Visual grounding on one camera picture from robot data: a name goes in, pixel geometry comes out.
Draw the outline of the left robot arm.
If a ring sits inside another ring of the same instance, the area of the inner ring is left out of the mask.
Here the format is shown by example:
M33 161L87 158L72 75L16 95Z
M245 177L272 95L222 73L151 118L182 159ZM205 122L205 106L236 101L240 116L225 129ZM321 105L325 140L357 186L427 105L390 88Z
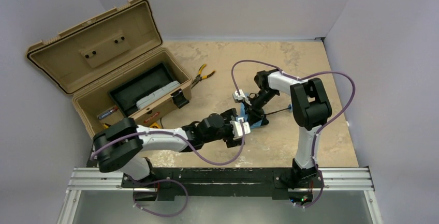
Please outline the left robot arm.
M242 147L250 132L249 123L235 109L213 113L175 129L151 128L136 124L133 118L124 118L93 137L90 159L97 162L102 173L121 171L128 178L141 181L152 176L153 167L140 152L194 152L203 161L218 165L203 157L199 150L217 140L224 141L228 148Z

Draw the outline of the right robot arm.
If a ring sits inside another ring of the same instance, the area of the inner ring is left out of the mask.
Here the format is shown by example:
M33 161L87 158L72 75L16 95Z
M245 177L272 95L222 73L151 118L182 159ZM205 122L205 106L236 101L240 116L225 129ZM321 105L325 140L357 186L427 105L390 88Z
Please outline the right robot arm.
M299 80L278 70L259 71L254 81L259 92L247 96L243 103L250 125L269 123L263 108L274 96L285 93L291 97L291 110L300 128L299 141L292 168L283 181L295 187L317 174L319 133L332 115L326 90L319 78Z

